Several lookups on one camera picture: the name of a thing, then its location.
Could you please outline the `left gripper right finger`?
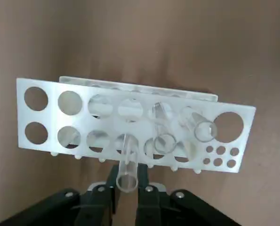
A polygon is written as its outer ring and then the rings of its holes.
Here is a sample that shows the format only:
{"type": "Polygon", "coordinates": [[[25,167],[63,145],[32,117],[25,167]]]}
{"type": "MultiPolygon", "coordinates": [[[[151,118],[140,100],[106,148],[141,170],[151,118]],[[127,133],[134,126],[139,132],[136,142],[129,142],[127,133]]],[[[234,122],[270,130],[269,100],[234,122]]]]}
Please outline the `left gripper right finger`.
{"type": "Polygon", "coordinates": [[[148,167],[138,165],[137,226],[238,226],[218,209],[193,193],[178,189],[171,194],[149,183],[148,167]]]}

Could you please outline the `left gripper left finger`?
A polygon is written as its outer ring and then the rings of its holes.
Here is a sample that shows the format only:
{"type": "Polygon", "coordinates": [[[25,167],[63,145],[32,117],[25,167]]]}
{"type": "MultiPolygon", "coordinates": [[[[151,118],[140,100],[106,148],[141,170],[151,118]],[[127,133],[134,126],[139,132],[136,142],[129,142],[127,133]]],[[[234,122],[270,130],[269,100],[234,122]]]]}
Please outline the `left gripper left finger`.
{"type": "Polygon", "coordinates": [[[3,220],[0,226],[111,226],[117,172],[114,165],[106,182],[91,184],[83,194],[64,189],[3,220]]]}

